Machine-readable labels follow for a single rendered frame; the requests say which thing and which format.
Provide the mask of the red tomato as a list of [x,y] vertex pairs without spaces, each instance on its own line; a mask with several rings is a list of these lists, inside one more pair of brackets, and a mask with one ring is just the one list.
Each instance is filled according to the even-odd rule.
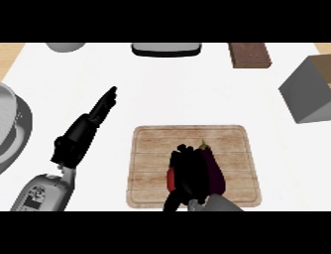
[[172,167],[167,171],[167,190],[173,191],[175,187],[175,167]]

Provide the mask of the wooden cutting board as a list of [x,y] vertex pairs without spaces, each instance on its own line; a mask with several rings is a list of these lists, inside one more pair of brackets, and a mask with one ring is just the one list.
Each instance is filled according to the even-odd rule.
[[167,170],[172,152],[203,143],[226,179],[228,198],[240,207],[260,205],[262,196],[247,130],[241,125],[139,126],[133,132],[126,201],[132,208],[161,208],[169,195]]

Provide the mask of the brown wooden block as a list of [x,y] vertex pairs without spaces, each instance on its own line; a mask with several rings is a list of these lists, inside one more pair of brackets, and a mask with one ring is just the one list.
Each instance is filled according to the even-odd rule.
[[234,68],[269,68],[272,61],[265,43],[229,43]]

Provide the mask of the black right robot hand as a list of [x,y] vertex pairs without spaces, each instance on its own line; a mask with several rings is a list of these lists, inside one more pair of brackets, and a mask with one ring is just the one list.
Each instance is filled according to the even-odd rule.
[[176,189],[169,191],[164,211],[176,211],[192,199],[198,204],[204,204],[210,195],[210,176],[200,150],[185,144],[179,145],[178,150],[172,152],[169,169],[172,167],[175,167]]

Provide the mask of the grey round bowl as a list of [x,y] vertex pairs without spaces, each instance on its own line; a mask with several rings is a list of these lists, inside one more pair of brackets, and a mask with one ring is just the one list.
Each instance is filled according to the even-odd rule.
[[48,47],[58,53],[70,53],[79,50],[85,43],[48,43]]

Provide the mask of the dark purple eggplant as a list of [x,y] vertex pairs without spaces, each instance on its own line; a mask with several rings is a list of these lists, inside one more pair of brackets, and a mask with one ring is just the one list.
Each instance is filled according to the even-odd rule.
[[210,194],[223,194],[226,191],[226,180],[219,163],[216,161],[213,149],[207,143],[203,143],[198,150],[207,165],[210,176]]

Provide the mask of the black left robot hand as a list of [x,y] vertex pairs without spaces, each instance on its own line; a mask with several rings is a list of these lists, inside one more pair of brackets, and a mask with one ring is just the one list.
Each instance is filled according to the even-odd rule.
[[65,135],[55,141],[52,162],[61,167],[74,169],[83,160],[96,130],[116,105],[116,91],[114,86],[101,97],[92,111],[80,116]]

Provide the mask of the grey cardboard box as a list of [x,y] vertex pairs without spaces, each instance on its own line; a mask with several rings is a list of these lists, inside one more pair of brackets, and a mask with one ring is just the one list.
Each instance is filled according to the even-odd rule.
[[309,56],[279,87],[297,123],[331,120],[331,54]]

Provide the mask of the black and grey appliance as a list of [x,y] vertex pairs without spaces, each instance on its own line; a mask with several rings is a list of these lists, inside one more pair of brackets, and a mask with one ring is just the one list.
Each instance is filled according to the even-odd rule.
[[191,57],[201,52],[201,43],[133,43],[138,56],[157,58]]

